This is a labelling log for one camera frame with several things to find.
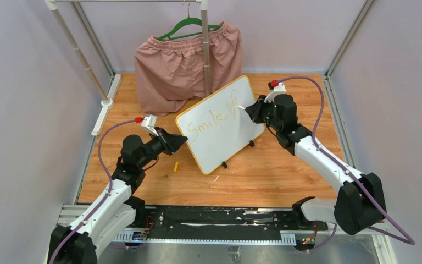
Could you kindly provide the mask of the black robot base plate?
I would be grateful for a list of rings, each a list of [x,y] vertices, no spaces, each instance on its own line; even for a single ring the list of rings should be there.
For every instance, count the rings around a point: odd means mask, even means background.
[[[143,224],[130,224],[118,242],[165,244],[300,245],[314,236],[323,241],[333,224],[299,227],[290,208],[150,205]]]

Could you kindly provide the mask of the white clothes rack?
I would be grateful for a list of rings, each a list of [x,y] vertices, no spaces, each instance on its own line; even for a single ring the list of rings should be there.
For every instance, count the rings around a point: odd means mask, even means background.
[[[104,48],[102,47],[89,19],[81,5],[82,1],[67,1],[71,6],[72,10],[74,11],[76,17],[79,20],[80,25],[85,31],[88,39],[93,45],[93,48],[100,59],[102,65],[104,66],[105,70],[107,71],[108,75],[110,76],[110,86],[108,91],[105,91],[101,83],[99,82],[98,78],[96,77],[92,66],[86,59],[85,55],[83,54],[79,44],[77,43],[74,35],[70,31],[70,28],[66,24],[63,16],[61,15],[57,3],[58,1],[55,0],[45,0],[44,3],[46,4],[47,8],[52,12],[54,15],[57,23],[59,24],[60,28],[63,30],[63,33],[67,40],[69,41],[72,49],[74,50],[75,54],[79,58],[85,72],[89,75],[90,79],[92,80],[95,88],[99,92],[102,100],[101,100],[101,110],[95,122],[95,125],[91,131],[92,136],[98,136],[107,120],[109,111],[114,107],[114,98],[116,96],[117,90],[120,87],[121,82],[121,75],[117,74],[116,71],[113,69],[112,64],[110,63],[108,56]],[[202,49],[203,49],[203,58],[204,58],[204,82],[205,82],[205,95],[209,96],[211,94],[210,88],[210,58],[209,58],[209,24],[208,24],[208,7],[209,2],[205,0],[195,0],[195,3],[199,4],[200,11],[201,11],[201,22],[198,24],[202,26]]]

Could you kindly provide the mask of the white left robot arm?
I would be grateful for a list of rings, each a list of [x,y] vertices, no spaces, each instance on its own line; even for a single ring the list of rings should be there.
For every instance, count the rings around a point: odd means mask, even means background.
[[[57,225],[48,249],[47,263],[97,263],[114,238],[128,225],[146,221],[145,202],[134,197],[146,176],[146,165],[160,154],[173,155],[187,137],[154,127],[150,140],[127,136],[109,183],[88,209],[67,226]]]

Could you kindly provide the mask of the green clothes hanger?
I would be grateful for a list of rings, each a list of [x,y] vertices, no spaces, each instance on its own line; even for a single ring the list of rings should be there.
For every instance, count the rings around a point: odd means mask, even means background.
[[[219,23],[210,23],[208,9],[200,8],[199,16],[192,16],[191,11],[187,9],[187,16],[177,22],[169,31],[157,36],[160,41],[182,40],[191,37],[201,36],[207,42],[210,33],[220,29],[223,25]]]

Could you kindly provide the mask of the pink shorts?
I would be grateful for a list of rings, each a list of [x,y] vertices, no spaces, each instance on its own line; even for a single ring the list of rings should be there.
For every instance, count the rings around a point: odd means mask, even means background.
[[[142,111],[165,116],[189,99],[206,95],[203,37],[159,40],[150,37],[135,52],[137,98]],[[243,46],[237,26],[227,22],[209,33],[210,89],[242,74]]]

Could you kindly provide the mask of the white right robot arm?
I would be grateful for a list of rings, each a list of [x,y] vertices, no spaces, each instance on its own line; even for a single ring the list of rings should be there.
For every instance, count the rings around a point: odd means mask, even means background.
[[[293,225],[307,229],[314,221],[337,224],[344,232],[355,235],[385,219],[384,192],[380,178],[362,173],[336,157],[298,122],[293,97],[277,95],[267,102],[261,95],[254,104],[243,107],[250,120],[274,130],[282,148],[304,160],[337,191],[334,200],[306,197],[293,204]]]

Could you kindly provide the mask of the yellow framed whiteboard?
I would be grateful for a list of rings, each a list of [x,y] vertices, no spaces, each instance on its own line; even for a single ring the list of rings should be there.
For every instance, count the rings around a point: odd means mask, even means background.
[[[262,135],[263,124],[252,122],[238,106],[250,106],[256,98],[249,78],[240,76],[180,113],[175,123],[199,170],[208,175],[231,155]]]

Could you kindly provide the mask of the metal whiteboard stand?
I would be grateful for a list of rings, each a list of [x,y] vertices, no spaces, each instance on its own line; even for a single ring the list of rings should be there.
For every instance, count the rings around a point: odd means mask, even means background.
[[[233,155],[231,155],[230,156],[230,158],[229,159],[227,159],[226,161],[222,161],[221,162],[221,166],[224,168],[224,169],[228,169],[228,167],[229,167],[229,165],[228,165],[228,161],[229,160],[231,160],[231,159],[233,159],[234,157],[236,157],[236,156],[238,156],[245,148],[254,148],[255,147],[255,143],[254,143],[254,141],[253,140],[250,140],[249,141],[249,143],[248,144],[246,144],[246,145],[244,145],[244,147],[243,148],[241,148],[240,150],[238,150],[236,153],[234,153]]]

